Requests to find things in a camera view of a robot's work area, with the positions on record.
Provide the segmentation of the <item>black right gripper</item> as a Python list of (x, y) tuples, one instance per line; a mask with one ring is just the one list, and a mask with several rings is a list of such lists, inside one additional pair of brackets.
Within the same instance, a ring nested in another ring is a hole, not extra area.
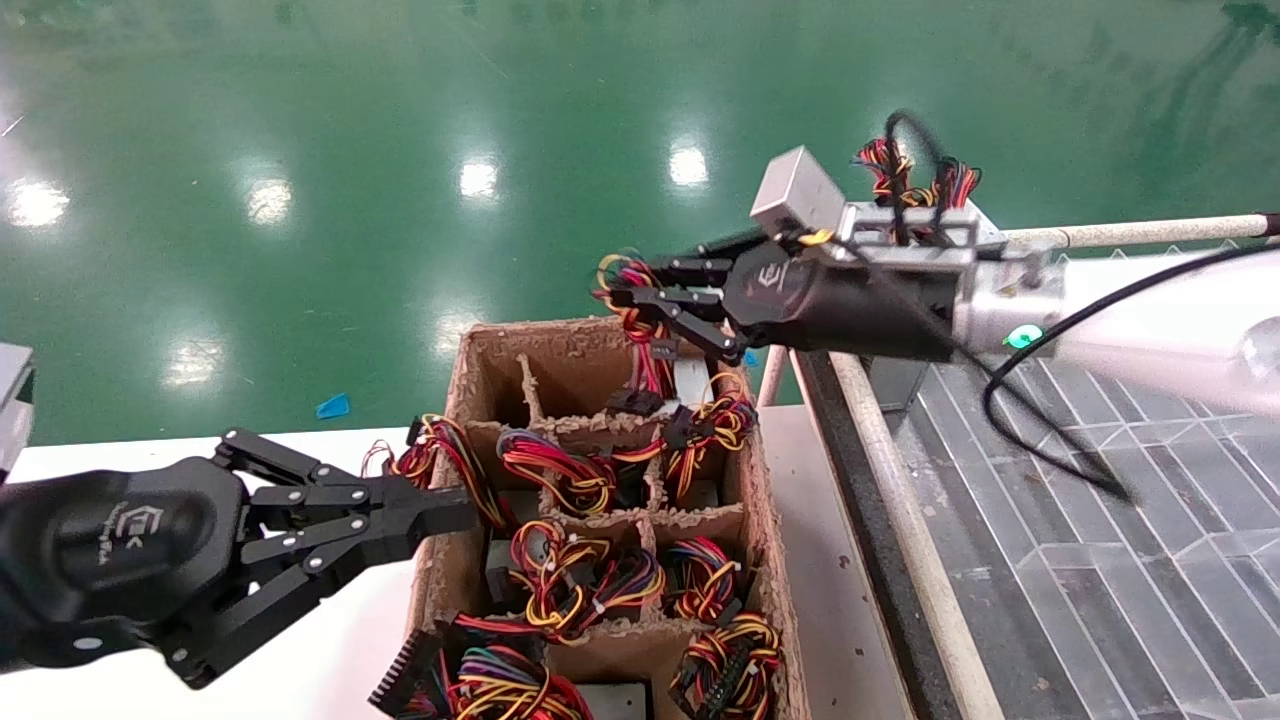
[(605, 290), (605, 299), (730, 366), (765, 346), (928, 363), (956, 354), (959, 278), (950, 272), (868, 268), (817, 249), (790, 254), (759, 229), (645, 264), (658, 286), (722, 286), (722, 299), (657, 287)]

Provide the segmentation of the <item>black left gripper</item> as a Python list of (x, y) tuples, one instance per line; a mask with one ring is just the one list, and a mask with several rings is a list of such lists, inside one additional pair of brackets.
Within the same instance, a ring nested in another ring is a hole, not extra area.
[[(248, 492), (232, 471), (266, 482), (250, 505), (271, 520), (325, 523), (236, 551)], [(243, 428), (212, 461), (4, 486), (1, 520), (5, 673), (165, 646), (196, 691), (362, 571), (479, 524), (463, 488), (357, 477)]]

